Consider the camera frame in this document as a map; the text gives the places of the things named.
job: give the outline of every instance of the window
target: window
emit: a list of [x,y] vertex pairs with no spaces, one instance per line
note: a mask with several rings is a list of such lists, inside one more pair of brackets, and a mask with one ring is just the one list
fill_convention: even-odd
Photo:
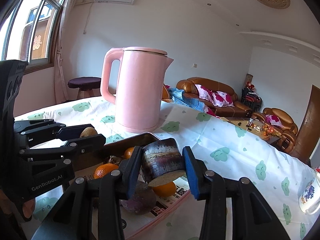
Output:
[[28,61],[28,68],[53,63],[53,31],[63,0],[21,0],[0,30],[0,59]]

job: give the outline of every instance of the pink electric kettle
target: pink electric kettle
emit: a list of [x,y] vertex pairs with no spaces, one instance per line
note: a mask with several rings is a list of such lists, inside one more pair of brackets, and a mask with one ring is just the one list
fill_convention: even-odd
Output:
[[[108,87],[111,64],[117,59],[120,68],[113,96]],[[145,47],[112,48],[106,53],[100,91],[116,105],[116,122],[125,131],[142,133],[157,128],[164,73],[172,62],[165,51]]]

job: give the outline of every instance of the pink curtain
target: pink curtain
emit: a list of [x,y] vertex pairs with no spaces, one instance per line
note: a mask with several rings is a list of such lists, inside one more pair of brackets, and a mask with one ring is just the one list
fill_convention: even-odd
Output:
[[60,27],[58,30],[58,40],[56,47],[56,54],[54,59],[54,94],[55,100],[57,104],[61,104],[64,101],[68,100],[68,94],[66,89],[66,83],[63,75],[63,58],[61,56],[62,45],[61,45],[61,37],[63,37],[63,33],[66,28],[66,23],[68,20],[68,16],[70,14],[71,9],[73,8],[76,0],[66,0],[63,6],[63,11],[60,20]]

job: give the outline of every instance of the stool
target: stool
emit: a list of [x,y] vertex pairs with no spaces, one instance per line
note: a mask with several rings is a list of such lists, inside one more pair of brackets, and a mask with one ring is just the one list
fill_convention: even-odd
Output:
[[97,77],[80,77],[70,79],[68,82],[69,88],[79,88],[77,100],[82,98],[94,97],[92,89],[98,89],[101,85],[101,78]]

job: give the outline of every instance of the door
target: door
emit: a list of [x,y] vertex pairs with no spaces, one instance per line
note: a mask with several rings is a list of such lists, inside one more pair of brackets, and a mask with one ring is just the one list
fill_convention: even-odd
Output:
[[302,162],[308,160],[320,137],[320,89],[312,85],[308,108],[297,134],[291,156]]

